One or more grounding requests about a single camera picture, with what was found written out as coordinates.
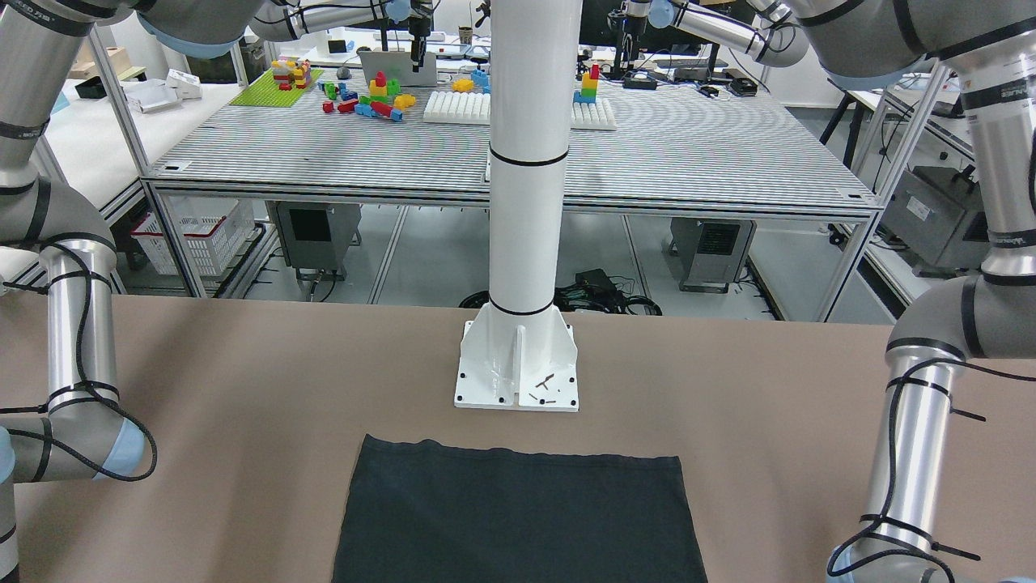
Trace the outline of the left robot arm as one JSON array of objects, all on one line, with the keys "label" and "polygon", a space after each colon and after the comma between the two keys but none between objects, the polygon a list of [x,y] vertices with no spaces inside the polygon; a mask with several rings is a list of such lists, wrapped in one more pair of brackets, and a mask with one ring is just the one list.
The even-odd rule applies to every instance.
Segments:
[{"label": "left robot arm", "polygon": [[991,247],[977,276],[930,287],[895,325],[884,419],[860,531],[829,582],[952,582],[936,557],[936,502],[953,383],[977,359],[1034,357],[1032,1],[792,1],[833,78],[877,86],[922,57],[955,71]]}]

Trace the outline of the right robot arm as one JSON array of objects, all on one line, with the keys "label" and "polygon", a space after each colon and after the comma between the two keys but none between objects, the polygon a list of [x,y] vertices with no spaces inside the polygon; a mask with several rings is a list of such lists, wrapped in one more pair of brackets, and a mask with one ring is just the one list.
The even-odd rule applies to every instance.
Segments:
[{"label": "right robot arm", "polygon": [[47,401],[2,413],[2,579],[16,582],[15,485],[108,477],[141,480],[153,435],[120,406],[113,338],[117,249],[77,190],[31,162],[51,109],[96,24],[137,12],[163,43],[225,54],[261,1],[5,1],[2,4],[2,244],[37,253],[49,281]]}]

